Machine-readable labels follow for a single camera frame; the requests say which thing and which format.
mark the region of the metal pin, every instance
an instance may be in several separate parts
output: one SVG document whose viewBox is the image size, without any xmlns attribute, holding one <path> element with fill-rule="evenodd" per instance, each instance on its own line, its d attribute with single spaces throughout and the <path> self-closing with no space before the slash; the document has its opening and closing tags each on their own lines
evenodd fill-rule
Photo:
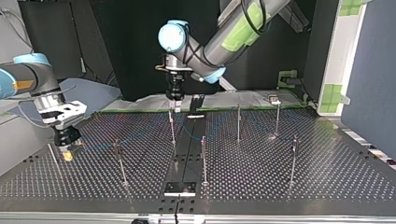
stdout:
<svg viewBox="0 0 396 224">
<path fill-rule="evenodd" d="M 207 186 L 209 183 L 207 182 L 207 178 L 206 178 L 206 140 L 205 140 L 204 136 L 202 137 L 201 145 L 202 145 L 201 157 L 204 162 L 204 183 L 203 183 L 203 185 Z"/>
<path fill-rule="evenodd" d="M 279 136 L 279 115 L 280 115 L 280 105 L 282 102 L 279 101 L 279 97 L 275 94 L 269 95 L 268 96 L 268 102 L 271 105 L 276 105 L 276 129 L 275 129 L 275 137 Z"/>
<path fill-rule="evenodd" d="M 276 129 L 275 129 L 275 135 L 279 136 L 278 133 L 278 127 L 279 127 L 279 114 L 280 114 L 280 103 L 277 105 L 277 112 L 276 112 Z"/>
<path fill-rule="evenodd" d="M 241 141 L 241 106 L 238 105 L 238 138 L 237 141 L 238 143 Z"/>
<path fill-rule="evenodd" d="M 116 139 L 116 142 L 114 143 L 114 151 L 116 153 L 117 159 L 120 162 L 120 168 L 122 171 L 122 178 L 123 178 L 123 183 L 122 185 L 124 187 L 129 186 L 128 180 L 126 179 L 126 174 L 125 174 L 125 169 L 123 166 L 123 162 L 122 162 L 122 150 L 120 148 L 120 139 Z"/>
<path fill-rule="evenodd" d="M 53 161 L 54 161 L 56 164 L 58 164 L 59 162 L 58 162 L 58 160 L 56 159 L 55 152 L 53 151 L 52 145 L 51 145 L 50 143 L 48 143 L 47 146 L 49 147 L 49 152 L 50 152 L 50 155 L 52 156 Z"/>
<path fill-rule="evenodd" d="M 47 146 L 49 147 L 50 155 L 51 155 L 53 161 L 54 161 L 55 164 L 56 164 L 56 168 L 58 169 L 59 175 L 62 176 L 61 167 L 59 167 L 59 160 L 56 159 L 55 151 L 53 150 L 52 144 L 51 144 L 51 143 L 48 143 Z"/>
<path fill-rule="evenodd" d="M 174 120 L 172 117 L 172 110 L 169 110 L 169 122 L 171 123 L 171 129 L 172 129 L 172 144 L 175 146 L 176 139 L 175 139 L 175 127 L 174 127 Z"/>
<path fill-rule="evenodd" d="M 294 169 L 295 169 L 297 154 L 298 151 L 300 150 L 300 140 L 298 139 L 297 134 L 295 134 L 293 138 L 292 150 L 293 150 L 293 165 L 291 166 L 290 189 L 294 185 Z"/>
</svg>

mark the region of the white wall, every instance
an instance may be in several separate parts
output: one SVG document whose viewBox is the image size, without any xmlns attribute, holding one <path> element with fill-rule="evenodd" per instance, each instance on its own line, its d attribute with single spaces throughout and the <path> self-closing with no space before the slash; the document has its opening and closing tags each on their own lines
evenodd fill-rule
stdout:
<svg viewBox="0 0 396 224">
<path fill-rule="evenodd" d="M 352 72 L 353 62 L 355 60 L 365 10 L 366 5 L 363 5 L 359 15 L 337 15 L 319 97 L 318 112 L 321 116 L 341 116 L 342 114 L 344 107 L 342 104 L 338 106 L 336 113 L 320 113 L 321 100 L 326 84 L 343 85 L 341 94 L 347 94 L 347 86 Z"/>
<path fill-rule="evenodd" d="M 0 0 L 0 7 L 21 15 L 17 0 Z M 11 22 L 23 34 L 21 24 L 15 19 Z M 12 62 L 13 57 L 30 52 L 2 16 L 0 31 L 0 63 Z M 0 101 L 0 115 L 15 105 L 15 102 Z M 52 130 L 34 127 L 25 119 L 0 116 L 0 175 L 45 146 L 52 135 Z"/>
</svg>

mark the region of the black wall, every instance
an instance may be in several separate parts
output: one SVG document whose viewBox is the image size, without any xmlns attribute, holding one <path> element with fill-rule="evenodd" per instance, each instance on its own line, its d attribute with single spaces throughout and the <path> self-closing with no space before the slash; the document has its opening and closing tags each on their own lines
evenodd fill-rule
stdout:
<svg viewBox="0 0 396 224">
<path fill-rule="evenodd" d="M 89 0 L 19 3 L 35 51 L 49 57 L 57 78 L 82 77 L 82 55 L 92 70 L 84 78 L 106 81 L 113 68 Z"/>
<path fill-rule="evenodd" d="M 164 92 L 165 75 L 154 69 L 164 54 L 158 31 L 171 19 L 188 21 L 203 45 L 217 30 L 219 1 L 91 0 L 124 99 Z"/>
<path fill-rule="evenodd" d="M 318 0 L 315 8 L 304 83 L 311 96 L 316 100 L 320 96 L 338 5 L 338 0 Z"/>
<path fill-rule="evenodd" d="M 316 0 L 296 0 L 308 20 L 313 21 Z M 279 71 L 296 69 L 304 75 L 310 33 L 295 33 L 280 17 L 272 19 L 269 31 L 230 66 L 225 77 L 238 90 L 272 90 Z"/>
</svg>

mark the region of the end effector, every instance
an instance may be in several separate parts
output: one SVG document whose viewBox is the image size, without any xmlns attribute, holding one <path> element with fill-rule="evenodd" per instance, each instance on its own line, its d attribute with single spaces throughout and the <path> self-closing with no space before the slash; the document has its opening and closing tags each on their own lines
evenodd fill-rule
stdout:
<svg viewBox="0 0 396 224">
<path fill-rule="evenodd" d="M 26 92 L 43 122 L 55 131 L 55 146 L 70 161 L 70 155 L 82 147 L 81 134 L 73 125 L 84 119 L 87 106 L 79 101 L 66 102 L 52 66 L 40 53 L 18 56 L 14 63 L 0 65 L 0 99 Z"/>
</svg>

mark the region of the perforated metal table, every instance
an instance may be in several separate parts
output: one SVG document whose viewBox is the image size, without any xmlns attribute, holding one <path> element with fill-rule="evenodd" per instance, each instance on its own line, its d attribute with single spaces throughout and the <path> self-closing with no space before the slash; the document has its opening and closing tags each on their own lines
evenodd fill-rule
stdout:
<svg viewBox="0 0 396 224">
<path fill-rule="evenodd" d="M 0 178 L 0 213 L 107 213 L 140 216 L 396 217 L 396 173 L 312 109 L 177 114 L 97 114 L 83 127 L 86 150 L 54 162 L 47 148 Z M 301 149 L 290 184 L 292 138 Z M 203 186 L 201 138 L 207 150 Z M 113 143 L 120 139 L 128 187 Z M 164 197 L 168 182 L 195 182 L 195 197 Z"/>
</svg>

